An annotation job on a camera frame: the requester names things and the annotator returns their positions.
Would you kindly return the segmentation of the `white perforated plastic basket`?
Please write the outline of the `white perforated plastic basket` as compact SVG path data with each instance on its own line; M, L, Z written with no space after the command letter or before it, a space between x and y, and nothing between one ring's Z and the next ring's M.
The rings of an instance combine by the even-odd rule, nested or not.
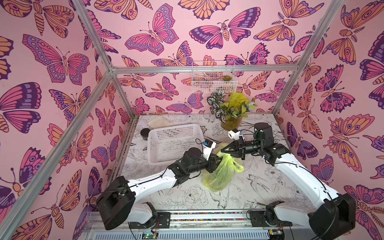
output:
M167 166L190 148L202 149L204 136L198 124L153 129L148 136L147 159L153 166Z

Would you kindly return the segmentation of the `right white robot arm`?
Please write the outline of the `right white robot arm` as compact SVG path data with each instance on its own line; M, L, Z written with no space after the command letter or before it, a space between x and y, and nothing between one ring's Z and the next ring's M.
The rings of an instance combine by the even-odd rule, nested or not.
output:
M283 201L268 204L265 219L270 226L290 222L311 229L316 240L334 240L355 228L356 203L353 198L326 186L288 148L275 143L269 124L256 123L251 141L244 140L238 129L230 130L228 136L232 142L222 149L222 153L242 160L246 155L262 157L288 177L314 206L308 209Z

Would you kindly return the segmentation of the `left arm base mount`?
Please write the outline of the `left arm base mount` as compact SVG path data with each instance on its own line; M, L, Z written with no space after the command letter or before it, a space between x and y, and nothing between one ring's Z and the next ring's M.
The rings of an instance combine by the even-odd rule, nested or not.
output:
M158 212L149 202L134 204L127 222L133 229L168 229L171 223L171 213Z

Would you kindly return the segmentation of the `potted plant with yellow-green leaves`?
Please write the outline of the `potted plant with yellow-green leaves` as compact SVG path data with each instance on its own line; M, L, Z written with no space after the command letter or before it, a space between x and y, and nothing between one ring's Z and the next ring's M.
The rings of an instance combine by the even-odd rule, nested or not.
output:
M226 99L223 92L212 93L207 98L211 114L221 121L223 129L237 129L248 113L256 110L255 99L251 101L243 93L231 93Z

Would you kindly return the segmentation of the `aluminium front rail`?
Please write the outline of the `aluminium front rail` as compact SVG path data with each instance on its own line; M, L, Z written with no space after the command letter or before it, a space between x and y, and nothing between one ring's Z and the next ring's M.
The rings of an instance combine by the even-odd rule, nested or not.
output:
M148 229L125 222L105 230L98 213L80 237L82 240L316 240L315 233L291 223L268 226L263 210L159 211Z

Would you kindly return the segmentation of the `beige cloth pad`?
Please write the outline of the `beige cloth pad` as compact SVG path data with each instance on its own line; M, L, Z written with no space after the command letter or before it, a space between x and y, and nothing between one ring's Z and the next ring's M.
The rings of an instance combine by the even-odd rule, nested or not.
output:
M163 116L157 116L151 121L148 122L148 126L151 129L159 129L159 128L166 128L166 127L172 127L175 124L170 121L169 119L163 117Z

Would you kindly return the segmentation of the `yellow-green plastic bag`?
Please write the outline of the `yellow-green plastic bag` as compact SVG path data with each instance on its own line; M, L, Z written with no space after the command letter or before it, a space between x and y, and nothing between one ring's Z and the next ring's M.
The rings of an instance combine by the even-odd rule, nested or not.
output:
M232 157L230 154L222 153L222 149L228 143L220 143L213 153L222 158L219 166L213 173L205 172L203 175L203 186L212 192L222 191L232 180L235 173L242 173L244 167L241 158Z

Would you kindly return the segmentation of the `small black round jar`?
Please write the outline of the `small black round jar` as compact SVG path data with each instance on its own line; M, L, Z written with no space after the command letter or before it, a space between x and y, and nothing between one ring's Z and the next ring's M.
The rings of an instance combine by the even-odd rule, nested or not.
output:
M144 128L140 131L140 135L144 141L148 140L150 131L151 131L151 129L149 129L149 128Z

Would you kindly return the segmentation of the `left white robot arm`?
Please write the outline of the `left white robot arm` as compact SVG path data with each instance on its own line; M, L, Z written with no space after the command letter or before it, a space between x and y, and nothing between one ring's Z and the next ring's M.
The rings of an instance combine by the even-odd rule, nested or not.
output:
M157 217L150 203L139 205L139 200L164 189L171 189L191 179L191 174L206 170L214 172L222 157L209 154L205 159L197 148L190 148L182 158L167 166L163 172L142 179L126 180L120 176L114 179L96 201L104 228L107 231L133 221L150 227Z

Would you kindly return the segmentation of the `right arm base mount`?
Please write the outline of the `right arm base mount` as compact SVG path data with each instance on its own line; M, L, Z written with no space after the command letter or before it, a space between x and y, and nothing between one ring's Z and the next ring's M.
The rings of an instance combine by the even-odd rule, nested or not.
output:
M293 224L287 221L281 221L275 214L275 207L284 201L275 201L265 205L263 210L248 210L246 217L251 221L252 227L292 227Z

